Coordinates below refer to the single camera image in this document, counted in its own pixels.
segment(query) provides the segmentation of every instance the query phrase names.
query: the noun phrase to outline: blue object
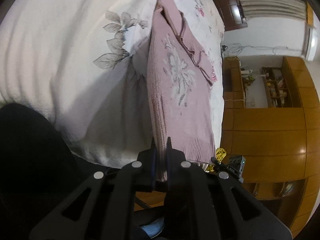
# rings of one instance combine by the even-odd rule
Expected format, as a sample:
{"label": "blue object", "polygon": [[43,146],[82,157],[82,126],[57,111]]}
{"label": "blue object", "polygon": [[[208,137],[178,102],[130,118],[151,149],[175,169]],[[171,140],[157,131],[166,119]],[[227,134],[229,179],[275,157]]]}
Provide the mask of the blue object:
{"label": "blue object", "polygon": [[164,227],[164,218],[158,218],[156,221],[149,225],[142,226],[143,231],[147,233],[150,238],[158,236]]}

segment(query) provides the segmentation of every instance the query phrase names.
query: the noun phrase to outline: metal screw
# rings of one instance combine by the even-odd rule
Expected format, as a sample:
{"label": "metal screw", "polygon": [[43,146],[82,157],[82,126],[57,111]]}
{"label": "metal screw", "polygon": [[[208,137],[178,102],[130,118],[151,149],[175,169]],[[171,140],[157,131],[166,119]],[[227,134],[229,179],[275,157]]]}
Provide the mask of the metal screw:
{"label": "metal screw", "polygon": [[135,161],[132,163],[132,167],[134,168],[140,168],[142,166],[142,162]]}
{"label": "metal screw", "polygon": [[188,161],[184,161],[181,163],[182,168],[190,168],[190,166],[191,166],[191,163]]}
{"label": "metal screw", "polygon": [[93,177],[94,177],[95,179],[102,179],[103,176],[104,176],[104,174],[103,174],[102,171],[97,171],[97,172],[95,172],[94,175],[93,175]]}
{"label": "metal screw", "polygon": [[229,178],[229,174],[225,171],[221,171],[219,172],[219,178],[220,179],[228,179]]}

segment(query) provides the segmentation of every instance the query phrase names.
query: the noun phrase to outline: air conditioner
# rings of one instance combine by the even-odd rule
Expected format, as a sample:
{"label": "air conditioner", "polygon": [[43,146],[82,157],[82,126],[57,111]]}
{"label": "air conditioner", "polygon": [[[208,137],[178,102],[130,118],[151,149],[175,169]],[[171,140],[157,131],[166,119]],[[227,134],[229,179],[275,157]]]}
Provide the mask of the air conditioner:
{"label": "air conditioner", "polygon": [[303,55],[307,61],[313,61],[316,55],[316,49],[318,45],[317,29],[313,26],[306,26],[306,36],[304,42]]}

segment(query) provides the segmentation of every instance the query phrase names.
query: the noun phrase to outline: electrical cable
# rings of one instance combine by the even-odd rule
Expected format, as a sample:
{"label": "electrical cable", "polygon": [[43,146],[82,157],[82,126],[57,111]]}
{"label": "electrical cable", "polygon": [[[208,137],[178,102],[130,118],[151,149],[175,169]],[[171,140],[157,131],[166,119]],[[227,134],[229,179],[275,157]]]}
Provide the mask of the electrical cable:
{"label": "electrical cable", "polygon": [[151,208],[147,203],[145,203],[145,202],[143,202],[141,199],[139,199],[138,197],[134,197],[134,202],[138,205],[138,206],[140,206],[140,207],[142,207],[142,208],[144,208],[144,209],[149,209],[149,208]]}
{"label": "electrical cable", "polygon": [[276,47],[268,47],[268,46],[251,46],[251,45],[246,45],[242,46],[240,43],[232,43],[226,46],[228,50],[228,57],[237,57],[239,56],[244,49],[246,48],[251,48],[251,49],[257,49],[257,50],[272,50],[272,53],[274,55],[277,55],[276,52],[277,50],[284,50],[284,51],[294,51],[294,52],[300,52],[302,54],[301,49],[291,49],[288,46],[276,46]]}
{"label": "electrical cable", "polygon": [[244,101],[245,102],[244,99],[226,99],[225,101]]}

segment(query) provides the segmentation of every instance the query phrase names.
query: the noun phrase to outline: white bedsheet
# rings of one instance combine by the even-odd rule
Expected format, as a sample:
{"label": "white bedsheet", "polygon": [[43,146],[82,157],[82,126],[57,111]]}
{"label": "white bedsheet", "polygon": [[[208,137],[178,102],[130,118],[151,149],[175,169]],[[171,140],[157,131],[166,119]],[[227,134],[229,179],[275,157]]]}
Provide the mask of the white bedsheet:
{"label": "white bedsheet", "polygon": [[[156,1],[16,0],[0,25],[0,103],[40,112],[90,162],[135,160],[152,138],[145,77]],[[174,1],[215,68],[219,147],[223,22],[212,0]]]}

